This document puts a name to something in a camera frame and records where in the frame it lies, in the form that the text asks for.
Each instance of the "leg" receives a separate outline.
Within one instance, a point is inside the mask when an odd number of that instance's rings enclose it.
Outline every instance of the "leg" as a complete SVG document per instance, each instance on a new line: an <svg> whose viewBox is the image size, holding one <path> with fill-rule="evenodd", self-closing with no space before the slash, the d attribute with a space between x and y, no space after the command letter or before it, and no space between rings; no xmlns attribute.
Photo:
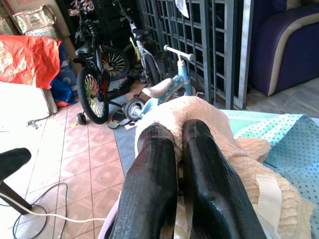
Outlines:
<svg viewBox="0 0 319 239"><path fill-rule="evenodd" d="M24 200L21 196L19 196L14 190L12 190L4 182L0 183L0 192L5 194L5 195L7 195L8 197L11 197L12 199L14 199L18 203L20 203L22 206L28 208L29 210L32 209L32 206L26 200ZM16 204L14 204L13 202L9 201L8 199L3 198L1 196L0 196L0 198L2 198L5 202L7 202L10 206L12 206L14 209L16 209L22 215L28 214L28 212L26 212L22 208L18 207Z"/></svg>
<svg viewBox="0 0 319 239"><path fill-rule="evenodd" d="M183 126L184 191L191 239L265 239L238 174L200 120Z"/></svg>
<svg viewBox="0 0 319 239"><path fill-rule="evenodd" d="M172 238L177 205L173 139L159 124L145 129L128 171L111 239Z"/></svg>

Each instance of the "red plastic bag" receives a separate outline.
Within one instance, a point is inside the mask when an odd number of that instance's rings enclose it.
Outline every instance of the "red plastic bag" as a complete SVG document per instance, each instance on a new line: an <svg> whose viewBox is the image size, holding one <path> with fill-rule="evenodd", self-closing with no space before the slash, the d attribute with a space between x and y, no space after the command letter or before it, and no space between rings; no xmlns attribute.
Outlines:
<svg viewBox="0 0 319 239"><path fill-rule="evenodd" d="M61 41L0 35L0 81L50 89L60 70Z"/></svg>

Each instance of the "white cable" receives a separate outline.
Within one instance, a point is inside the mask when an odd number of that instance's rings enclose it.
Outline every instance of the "white cable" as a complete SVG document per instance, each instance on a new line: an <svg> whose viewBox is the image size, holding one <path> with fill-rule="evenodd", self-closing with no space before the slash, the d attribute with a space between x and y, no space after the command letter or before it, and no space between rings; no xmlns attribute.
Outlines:
<svg viewBox="0 0 319 239"><path fill-rule="evenodd" d="M73 222L73 223L87 223L87 222L91 222L91 221L105 221L105 218L91 218L91 219L87 219L87 220L74 220L74 219L70 219L70 218L66 218L64 216L58 215L58 214L52 214L52 213L48 213L48 214L42 214L42 213L35 213L30 211L28 208L25 208L24 206L22 206L20 203L16 202L15 200L13 200L12 198L8 197L7 195L0 193L0 196L10 200L11 202L13 202L14 204L16 204L17 206L19 206L20 208L22 208L23 210L27 211L28 213L37 215L37 216L54 216L54 217L58 217L58 218L62 218L64 220Z"/></svg>

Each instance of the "light blue polka dot fabric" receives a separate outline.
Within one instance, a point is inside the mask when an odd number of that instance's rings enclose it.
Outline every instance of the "light blue polka dot fabric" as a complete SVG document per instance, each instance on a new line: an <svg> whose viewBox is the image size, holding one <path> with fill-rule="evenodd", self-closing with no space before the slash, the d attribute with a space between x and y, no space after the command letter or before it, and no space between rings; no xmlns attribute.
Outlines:
<svg viewBox="0 0 319 239"><path fill-rule="evenodd" d="M313 239L319 239L319 126L305 115L282 115L246 127L235 137L264 138L270 143L264 165L289 180L316 206L311 232Z"/></svg>

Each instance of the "bicycle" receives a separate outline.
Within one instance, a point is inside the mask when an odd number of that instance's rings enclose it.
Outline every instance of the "bicycle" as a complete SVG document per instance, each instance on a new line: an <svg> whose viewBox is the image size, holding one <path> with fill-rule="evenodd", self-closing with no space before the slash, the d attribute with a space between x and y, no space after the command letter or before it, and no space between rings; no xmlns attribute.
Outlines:
<svg viewBox="0 0 319 239"><path fill-rule="evenodd" d="M117 8L123 16L123 18L120 19L121 22L124 20L129 21L131 32L134 36L134 39L130 37L131 44L124 49L124 52L128 52L129 50L134 51L134 55L137 60L142 64L143 69L141 72L141 78L145 78L146 82L151 82L153 86L157 85L161 81L159 66L156 63L154 56L152 56L152 54L144 47L146 39L151 34L151 31L138 29L134 20L130 16L131 9L123 9L119 0L112 0L112 5Z"/></svg>
<svg viewBox="0 0 319 239"><path fill-rule="evenodd" d="M194 60L194 55L178 51L168 45L164 46L164 50L171 51L178 55L178 73L173 78L167 78L153 87L143 88L142 92L150 97L146 103L138 97L127 102L122 108L125 116L130 120L143 118L153 107L167 102L174 94L180 93L180 89L182 88L184 88L184 92L179 95L196 95L196 89L190 82L185 61L181 58L181 56L183 56L188 61L191 61Z"/></svg>
<svg viewBox="0 0 319 239"><path fill-rule="evenodd" d="M96 124L103 124L108 119L109 104L121 107L110 101L108 87L110 80L121 79L130 69L126 55L115 48L106 47L100 42L96 25L86 19L87 9L78 1L80 26L75 34L76 43L84 44L75 51L73 62L82 64L77 76L77 91L82 108L86 115ZM86 124L83 113L77 115L79 124Z"/></svg>

